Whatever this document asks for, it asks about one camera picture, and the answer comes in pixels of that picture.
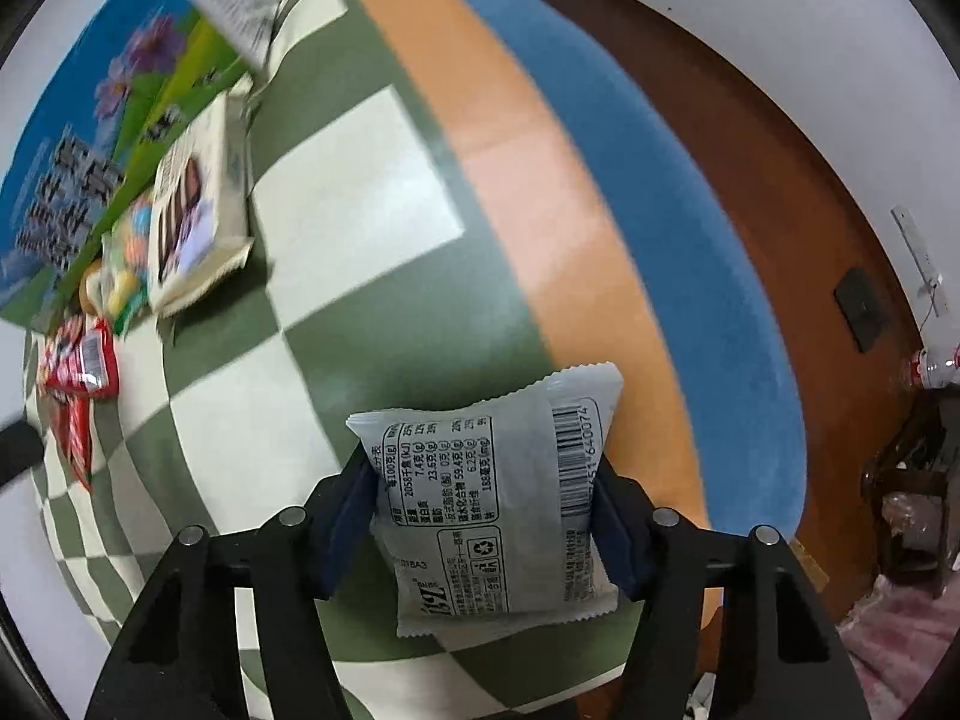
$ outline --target orange stripe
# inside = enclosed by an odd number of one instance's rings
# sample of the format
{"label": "orange stripe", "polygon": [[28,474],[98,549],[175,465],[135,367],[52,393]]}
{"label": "orange stripe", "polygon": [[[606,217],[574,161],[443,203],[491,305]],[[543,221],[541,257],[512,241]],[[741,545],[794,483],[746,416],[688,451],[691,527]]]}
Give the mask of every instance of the orange stripe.
{"label": "orange stripe", "polygon": [[558,367],[615,362],[608,456],[707,526],[688,414],[656,318],[552,110],[462,0],[361,0],[430,107],[502,242]]}

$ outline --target purple flower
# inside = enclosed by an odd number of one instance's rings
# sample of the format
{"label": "purple flower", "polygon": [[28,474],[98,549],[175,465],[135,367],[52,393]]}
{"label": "purple flower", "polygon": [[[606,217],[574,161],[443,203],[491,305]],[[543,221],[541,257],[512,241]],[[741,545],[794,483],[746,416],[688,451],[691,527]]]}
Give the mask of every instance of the purple flower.
{"label": "purple flower", "polygon": [[172,73],[186,40],[174,29],[171,16],[155,16],[145,28],[133,31],[124,50],[134,73]]}
{"label": "purple flower", "polygon": [[97,107],[93,115],[101,122],[112,117],[130,93],[130,70],[120,57],[110,60],[107,77],[97,84]]}

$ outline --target pink cloth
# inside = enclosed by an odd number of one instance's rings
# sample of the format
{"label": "pink cloth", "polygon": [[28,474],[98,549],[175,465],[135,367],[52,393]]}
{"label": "pink cloth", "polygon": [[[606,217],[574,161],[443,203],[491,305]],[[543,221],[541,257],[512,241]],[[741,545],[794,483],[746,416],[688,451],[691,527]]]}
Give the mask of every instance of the pink cloth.
{"label": "pink cloth", "polygon": [[872,720],[896,720],[917,697],[960,629],[960,574],[936,601],[877,578],[839,627]]}

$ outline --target red package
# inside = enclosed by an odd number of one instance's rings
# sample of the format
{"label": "red package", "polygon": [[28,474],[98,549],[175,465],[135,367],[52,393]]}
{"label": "red package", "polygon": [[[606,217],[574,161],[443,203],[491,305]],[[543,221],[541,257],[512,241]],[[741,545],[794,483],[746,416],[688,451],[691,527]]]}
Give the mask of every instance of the red package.
{"label": "red package", "polygon": [[50,429],[73,470],[73,475],[90,492],[93,468],[93,448],[90,440],[90,401],[51,392],[47,397]]}
{"label": "red package", "polygon": [[120,391],[113,333],[105,319],[83,332],[83,321],[64,322],[41,360],[43,386],[80,398],[111,398]]}

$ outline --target plastic bottle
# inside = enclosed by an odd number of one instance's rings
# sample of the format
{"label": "plastic bottle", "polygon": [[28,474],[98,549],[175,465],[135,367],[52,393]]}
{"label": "plastic bottle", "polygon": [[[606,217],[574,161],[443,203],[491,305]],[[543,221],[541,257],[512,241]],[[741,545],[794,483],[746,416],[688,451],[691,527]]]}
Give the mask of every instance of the plastic bottle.
{"label": "plastic bottle", "polygon": [[910,359],[910,384],[922,389],[960,385],[960,346],[925,346]]}

